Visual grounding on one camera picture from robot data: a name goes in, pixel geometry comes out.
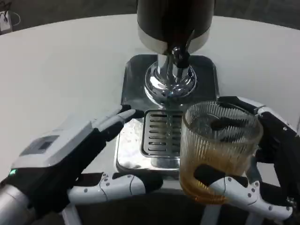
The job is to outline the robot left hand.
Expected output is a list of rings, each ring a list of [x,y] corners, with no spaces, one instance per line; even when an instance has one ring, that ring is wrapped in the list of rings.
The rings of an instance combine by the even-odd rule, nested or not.
[[[68,205],[102,203],[159,190],[157,172],[84,173],[132,119],[144,112],[121,105],[103,120],[75,122],[32,141],[12,164],[0,190],[0,222],[30,223]]]

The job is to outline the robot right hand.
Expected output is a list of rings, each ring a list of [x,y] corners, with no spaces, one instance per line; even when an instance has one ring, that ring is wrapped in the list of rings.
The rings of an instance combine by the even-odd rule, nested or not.
[[[254,174],[235,176],[200,165],[194,178],[230,203],[264,218],[285,225],[300,222],[300,135],[279,114],[266,105],[237,96],[221,96],[217,102],[227,103],[255,115],[263,127],[263,136],[255,160],[273,164],[279,186],[261,181]]]

